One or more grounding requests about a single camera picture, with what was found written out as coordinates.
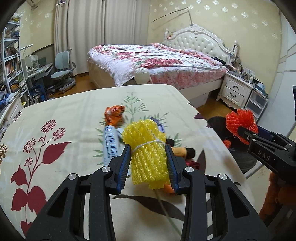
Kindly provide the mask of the orange foam fruit net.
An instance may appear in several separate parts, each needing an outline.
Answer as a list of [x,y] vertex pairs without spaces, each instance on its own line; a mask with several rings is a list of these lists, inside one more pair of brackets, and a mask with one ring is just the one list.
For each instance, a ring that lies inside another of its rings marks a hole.
[[238,137],[243,144],[248,145],[249,142],[238,133],[239,127],[244,127],[245,129],[258,134],[258,126],[254,120],[252,111],[238,109],[237,111],[232,111],[226,115],[227,130],[229,130],[234,136]]

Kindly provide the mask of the white nightstand with drawers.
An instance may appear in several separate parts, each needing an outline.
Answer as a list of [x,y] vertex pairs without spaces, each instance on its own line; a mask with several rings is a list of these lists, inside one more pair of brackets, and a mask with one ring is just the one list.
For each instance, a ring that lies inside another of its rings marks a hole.
[[253,84],[226,72],[216,101],[222,100],[229,108],[244,109],[252,90]]

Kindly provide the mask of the white bookshelf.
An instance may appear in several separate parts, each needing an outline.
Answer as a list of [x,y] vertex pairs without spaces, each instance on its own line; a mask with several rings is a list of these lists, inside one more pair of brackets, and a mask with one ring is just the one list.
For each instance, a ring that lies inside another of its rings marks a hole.
[[21,63],[19,17],[11,18],[1,33],[1,81],[9,94],[18,92],[23,107],[29,105],[29,90]]

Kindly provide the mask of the blue-grey desk chair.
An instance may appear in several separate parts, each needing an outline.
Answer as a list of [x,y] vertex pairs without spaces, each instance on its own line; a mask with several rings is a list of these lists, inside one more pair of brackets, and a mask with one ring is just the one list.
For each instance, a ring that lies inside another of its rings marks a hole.
[[76,85],[76,79],[73,75],[76,64],[70,61],[71,50],[60,52],[55,57],[54,65],[57,71],[51,75],[51,79],[57,80],[58,83],[49,88],[50,93],[65,93]]

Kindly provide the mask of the pink floral quilt bed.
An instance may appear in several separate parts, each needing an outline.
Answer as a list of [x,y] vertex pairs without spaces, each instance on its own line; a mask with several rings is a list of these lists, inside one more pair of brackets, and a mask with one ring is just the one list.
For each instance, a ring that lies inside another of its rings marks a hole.
[[178,90],[222,78],[227,69],[202,52],[176,50],[159,43],[150,45],[98,45],[88,52],[88,62],[111,77],[111,86],[136,79],[138,68],[147,69],[151,83]]

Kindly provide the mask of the orange plastic wrapper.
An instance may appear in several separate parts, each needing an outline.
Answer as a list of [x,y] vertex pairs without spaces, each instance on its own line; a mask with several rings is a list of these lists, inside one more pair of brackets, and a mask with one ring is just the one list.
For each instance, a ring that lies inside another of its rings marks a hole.
[[165,151],[171,187],[176,194],[183,194],[183,190],[186,187],[183,177],[183,169],[187,166],[186,161],[182,157],[175,156],[170,145],[165,146]]

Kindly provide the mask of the yellow small bottle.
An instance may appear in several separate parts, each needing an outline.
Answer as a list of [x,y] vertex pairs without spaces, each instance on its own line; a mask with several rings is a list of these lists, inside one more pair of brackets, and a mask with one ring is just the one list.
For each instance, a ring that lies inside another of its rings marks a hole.
[[172,139],[167,139],[167,145],[171,146],[173,154],[177,157],[182,157],[186,159],[193,159],[196,155],[196,152],[193,148],[186,148],[186,147],[174,147],[175,141]]

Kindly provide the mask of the dark red wrapper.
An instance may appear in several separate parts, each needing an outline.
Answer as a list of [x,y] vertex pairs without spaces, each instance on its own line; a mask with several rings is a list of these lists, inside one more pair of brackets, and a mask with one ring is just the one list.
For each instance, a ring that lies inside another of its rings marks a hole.
[[194,169],[199,170],[200,169],[200,164],[195,161],[186,161],[187,166],[193,167]]

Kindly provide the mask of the yellow foam fruit net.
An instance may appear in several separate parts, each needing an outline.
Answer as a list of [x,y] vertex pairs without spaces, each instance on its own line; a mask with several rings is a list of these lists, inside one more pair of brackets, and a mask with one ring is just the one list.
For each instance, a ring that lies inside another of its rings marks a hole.
[[130,165],[134,185],[147,184],[150,189],[162,189],[170,183],[166,134],[158,129],[155,121],[133,121],[123,130],[122,140],[132,149]]

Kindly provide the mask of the beige curtain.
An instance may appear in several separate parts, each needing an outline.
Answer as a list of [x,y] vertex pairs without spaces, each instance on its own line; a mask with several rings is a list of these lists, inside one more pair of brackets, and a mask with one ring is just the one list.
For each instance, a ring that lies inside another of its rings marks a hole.
[[145,45],[150,1],[57,1],[54,48],[70,50],[75,74],[88,72],[88,51],[104,44]]

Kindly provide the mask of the lavender crumpled paper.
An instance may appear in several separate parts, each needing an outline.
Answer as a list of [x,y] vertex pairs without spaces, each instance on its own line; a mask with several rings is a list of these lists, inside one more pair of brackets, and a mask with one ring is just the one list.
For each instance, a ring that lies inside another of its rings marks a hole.
[[158,130],[159,130],[160,132],[162,132],[162,133],[165,133],[165,128],[164,128],[164,126],[163,126],[158,120],[156,120],[156,124],[157,124],[157,126],[158,126]]

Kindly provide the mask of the orange crumpled snack wrapper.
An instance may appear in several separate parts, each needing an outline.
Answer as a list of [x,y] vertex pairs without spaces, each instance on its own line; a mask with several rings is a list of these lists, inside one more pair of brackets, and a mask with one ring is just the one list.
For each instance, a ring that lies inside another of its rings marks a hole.
[[104,120],[106,125],[117,125],[121,120],[124,112],[125,106],[122,105],[114,105],[111,107],[107,107],[104,111]]

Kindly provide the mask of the white round bedpost knob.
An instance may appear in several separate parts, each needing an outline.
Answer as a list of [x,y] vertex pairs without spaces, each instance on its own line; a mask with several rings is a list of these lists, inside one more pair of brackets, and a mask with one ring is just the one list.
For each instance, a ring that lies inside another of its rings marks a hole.
[[137,84],[148,84],[151,80],[150,74],[147,68],[137,68],[134,71],[134,79]]

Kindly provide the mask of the grey plastic drawer unit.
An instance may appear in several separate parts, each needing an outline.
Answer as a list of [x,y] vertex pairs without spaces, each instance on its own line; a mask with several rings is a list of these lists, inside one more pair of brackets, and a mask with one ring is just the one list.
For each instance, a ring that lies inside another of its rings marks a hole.
[[253,113],[254,120],[257,122],[260,119],[260,116],[263,113],[267,103],[268,98],[260,91],[253,89],[244,109],[251,111]]

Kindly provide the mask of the grey white sachet packet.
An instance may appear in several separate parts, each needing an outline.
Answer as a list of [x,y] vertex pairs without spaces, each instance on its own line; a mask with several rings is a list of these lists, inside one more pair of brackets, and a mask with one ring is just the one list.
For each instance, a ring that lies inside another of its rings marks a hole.
[[106,125],[103,130],[103,166],[100,171],[110,173],[113,171],[117,180],[128,176],[131,160],[131,147],[125,145],[121,151],[119,137],[114,126]]

